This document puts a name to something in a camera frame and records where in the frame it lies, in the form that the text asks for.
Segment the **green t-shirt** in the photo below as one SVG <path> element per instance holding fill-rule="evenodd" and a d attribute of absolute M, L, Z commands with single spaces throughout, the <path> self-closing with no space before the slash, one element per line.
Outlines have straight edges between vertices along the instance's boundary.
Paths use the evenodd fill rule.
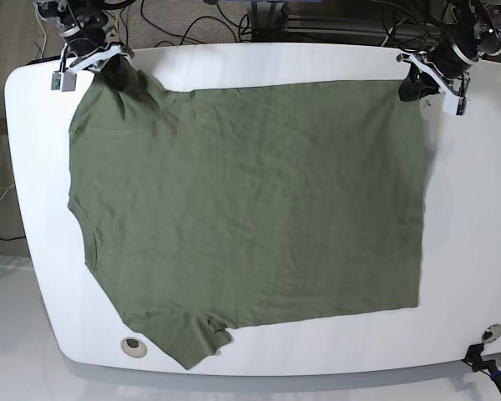
<path fill-rule="evenodd" d="M 188 369 L 227 328 L 417 306 L 425 149 L 399 82 L 137 79 L 95 77 L 70 127 L 86 264 L 132 330 Z"/>

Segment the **t-shirt sleeve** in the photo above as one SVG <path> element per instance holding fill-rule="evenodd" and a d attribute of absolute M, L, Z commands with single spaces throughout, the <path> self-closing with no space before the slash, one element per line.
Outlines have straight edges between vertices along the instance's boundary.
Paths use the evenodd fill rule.
<path fill-rule="evenodd" d="M 186 370 L 232 341 L 226 325 L 218 317 L 187 312 L 145 312 L 133 314 L 124 323 L 145 335 Z"/>

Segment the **white tabletop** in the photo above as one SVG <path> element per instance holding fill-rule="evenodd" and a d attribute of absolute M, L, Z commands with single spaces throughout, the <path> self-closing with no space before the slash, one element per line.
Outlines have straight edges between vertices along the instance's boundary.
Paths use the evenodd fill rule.
<path fill-rule="evenodd" d="M 340 79 L 404 79 L 397 51 L 328 44 L 238 43 L 137 52 L 134 66 L 179 91 Z M 68 211 L 68 126 L 91 82 L 50 91 L 57 63 L 15 70 L 5 88 L 8 132 L 33 264 L 58 344 L 74 361 L 184 373 L 133 334 L 84 265 Z M 405 368 L 463 358 L 501 323 L 501 64 L 472 68 L 466 116 L 421 102 L 433 164 L 426 193 L 420 304 L 415 309 L 231 330 L 234 342 L 189 373 L 310 375 Z M 120 349 L 141 338 L 146 357 Z M 501 352 L 501 338 L 487 346 Z"/>

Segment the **wrinkled fabric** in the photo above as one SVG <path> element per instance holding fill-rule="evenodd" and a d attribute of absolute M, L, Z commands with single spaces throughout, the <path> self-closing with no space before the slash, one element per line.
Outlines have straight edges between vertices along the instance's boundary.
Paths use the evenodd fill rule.
<path fill-rule="evenodd" d="M 425 151 L 399 82 L 137 78 L 95 77 L 70 127 L 69 208 L 130 329 L 189 369 L 227 328 L 417 306 Z"/>

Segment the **round grommet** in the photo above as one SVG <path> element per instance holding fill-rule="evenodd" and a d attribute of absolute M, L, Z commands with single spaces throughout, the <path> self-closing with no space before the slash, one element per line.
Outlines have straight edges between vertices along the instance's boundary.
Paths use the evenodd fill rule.
<path fill-rule="evenodd" d="M 485 344 L 490 344 L 497 340 L 499 337 L 501 337 L 501 324 L 497 323 L 484 330 L 481 341 Z"/>
<path fill-rule="evenodd" d="M 120 342 L 120 347 L 132 358 L 142 358 L 147 354 L 147 346 L 138 338 L 127 337 Z"/>

